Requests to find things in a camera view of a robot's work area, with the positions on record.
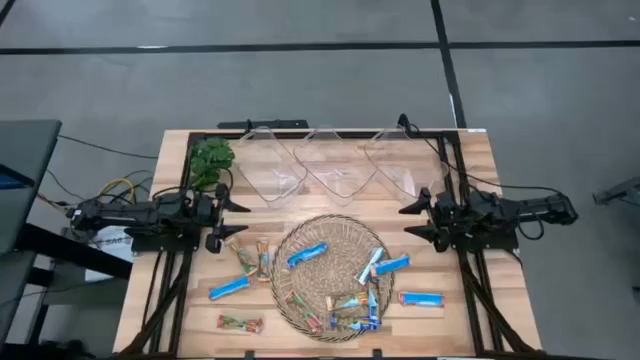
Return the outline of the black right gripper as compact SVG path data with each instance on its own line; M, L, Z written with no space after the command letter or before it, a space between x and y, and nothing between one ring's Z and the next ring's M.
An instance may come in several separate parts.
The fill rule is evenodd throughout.
M409 226L405 227L404 231L431 241L435 250L438 253L442 253L452 245L452 212L456 206L455 197L450 192L437 194L435 203L431 206L431 193L428 188L422 187L417 199L401 208L398 213L419 215L422 211L429 212L430 210L432 225Z

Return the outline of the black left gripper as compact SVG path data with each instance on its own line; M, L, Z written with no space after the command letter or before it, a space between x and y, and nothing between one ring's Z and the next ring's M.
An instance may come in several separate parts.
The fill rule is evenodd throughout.
M212 232L205 239L205 248L211 253L219 253L225 239L248 229L247 225L225 225L224 210L248 213L250 209L234 203L230 198L229 188L224 183L216 185L213 196L199 194L194 205L194 223L198 227L212 229Z

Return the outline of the blue red-ended granola bar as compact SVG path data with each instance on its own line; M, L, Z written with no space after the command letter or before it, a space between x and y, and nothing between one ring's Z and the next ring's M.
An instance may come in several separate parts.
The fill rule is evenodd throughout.
M437 293L409 292L398 293L399 302L404 306L443 307L443 296Z

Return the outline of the red green granola bar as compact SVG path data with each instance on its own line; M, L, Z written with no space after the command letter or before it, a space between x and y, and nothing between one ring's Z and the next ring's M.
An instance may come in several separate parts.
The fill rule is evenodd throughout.
M317 335L323 332L324 328L322 322L319 320L312 308L294 290L291 290L288 293L285 297L285 302L289 307L298 311L312 334Z
M260 318L246 319L221 314L217 320L217 328L223 330L239 330L258 334L262 331L264 322Z

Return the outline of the light blue white granola bar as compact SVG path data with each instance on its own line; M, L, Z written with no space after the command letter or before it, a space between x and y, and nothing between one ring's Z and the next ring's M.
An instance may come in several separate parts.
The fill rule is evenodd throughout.
M382 247L375 247L371 250L365 267L357 276L354 277L361 286L366 284L371 275L373 266L382 258L383 255L384 249Z

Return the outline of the clear plastic bin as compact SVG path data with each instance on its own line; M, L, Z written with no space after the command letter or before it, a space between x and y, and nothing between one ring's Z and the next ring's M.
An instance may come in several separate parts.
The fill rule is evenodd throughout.
M440 160L435 140L383 129L364 146L364 153L376 167L376 178L403 206L414 203L423 188L432 195L446 190L449 170Z
M284 207L297 196L307 170L268 127L258 127L232 146L234 164L269 208Z
M314 128L293 148L293 155L339 206L350 204L376 174L357 142L334 128Z

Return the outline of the green artificial plant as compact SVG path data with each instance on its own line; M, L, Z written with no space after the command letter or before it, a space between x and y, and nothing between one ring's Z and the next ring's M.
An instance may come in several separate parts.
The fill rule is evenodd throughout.
M191 147L189 158L189 187L203 190L221 177L221 172L229 170L235 154L227 139L211 137L199 141Z

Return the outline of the black power strip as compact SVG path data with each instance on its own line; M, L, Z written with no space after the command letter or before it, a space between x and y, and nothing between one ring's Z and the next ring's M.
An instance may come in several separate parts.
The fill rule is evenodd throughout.
M304 119L274 119L274 120L251 120L237 122L219 122L218 129L249 131L254 128L268 127L270 129L308 129L309 124Z

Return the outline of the round woven wicker basket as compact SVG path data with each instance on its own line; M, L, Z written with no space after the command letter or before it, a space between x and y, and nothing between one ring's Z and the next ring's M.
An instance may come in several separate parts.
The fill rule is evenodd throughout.
M320 242L328 244L328 250L311 260L302 262L295 268L287 266L287 259L294 253L316 245ZM382 247L384 255L381 260L391 258L389 250L380 237L361 221L340 214L321 215L296 226L276 249L271 262L271 291L282 317L294 329L307 337L326 343L340 343L352 340L367 332L381 328L382 317L389 307L393 290L394 274L387 273L379 277L370 275L364 286L354 277L368 262L371 250ZM379 320L377 330L368 331L335 331L329 327L331 313L345 317L368 316L368 304L356 308L329 312L326 297L334 294L366 292L369 285L376 285L379 301ZM302 319L298 311L285 302L288 293L294 290L312 308L323 324L323 332L317 335Z

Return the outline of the white paper sign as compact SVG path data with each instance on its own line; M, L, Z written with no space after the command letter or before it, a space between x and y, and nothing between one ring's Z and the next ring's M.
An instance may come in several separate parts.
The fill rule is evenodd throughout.
M91 248L100 250L122 260L133 262L133 238L125 233L123 226L108 226L99 230L89 241Z

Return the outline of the black desk crossbar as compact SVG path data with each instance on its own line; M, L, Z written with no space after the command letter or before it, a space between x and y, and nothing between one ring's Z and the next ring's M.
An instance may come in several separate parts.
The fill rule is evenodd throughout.
M121 310L131 262L74 240L69 228L54 234L29 223L22 227L16 248L52 261L52 268L44 275L30 277L43 288L38 295L40 303L29 334L30 344L40 343L46 316L53 306Z

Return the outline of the grey furniture leg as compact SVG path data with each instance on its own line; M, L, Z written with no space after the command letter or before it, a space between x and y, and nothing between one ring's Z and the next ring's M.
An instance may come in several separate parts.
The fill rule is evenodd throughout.
M620 201L640 207L640 176L634 176L606 190L596 192L593 194L593 199L598 205Z

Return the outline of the grey desk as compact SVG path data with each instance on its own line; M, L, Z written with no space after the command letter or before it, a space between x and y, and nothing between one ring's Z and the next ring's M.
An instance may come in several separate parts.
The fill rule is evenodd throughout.
M60 128L58 120L0 121L0 350L36 258L22 240Z

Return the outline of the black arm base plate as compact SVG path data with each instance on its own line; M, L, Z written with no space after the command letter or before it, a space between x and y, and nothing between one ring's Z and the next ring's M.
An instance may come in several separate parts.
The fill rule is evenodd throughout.
M185 251L199 247L200 230L196 228L180 229L142 229L126 228L124 232L133 241L133 252Z
M448 225L451 243L469 252L483 249L513 250L518 247L515 221L493 214L456 214Z

